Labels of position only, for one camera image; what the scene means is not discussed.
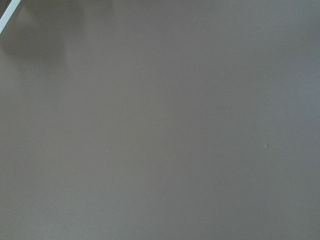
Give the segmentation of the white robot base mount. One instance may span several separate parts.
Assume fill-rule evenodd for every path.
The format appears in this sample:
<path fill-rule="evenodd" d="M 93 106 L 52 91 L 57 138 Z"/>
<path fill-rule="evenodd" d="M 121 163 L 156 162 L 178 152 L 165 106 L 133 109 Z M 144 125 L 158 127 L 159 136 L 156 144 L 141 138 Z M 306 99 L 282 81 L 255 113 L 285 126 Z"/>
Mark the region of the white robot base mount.
<path fill-rule="evenodd" d="M 0 0 L 0 33 L 4 30 L 21 0 Z"/>

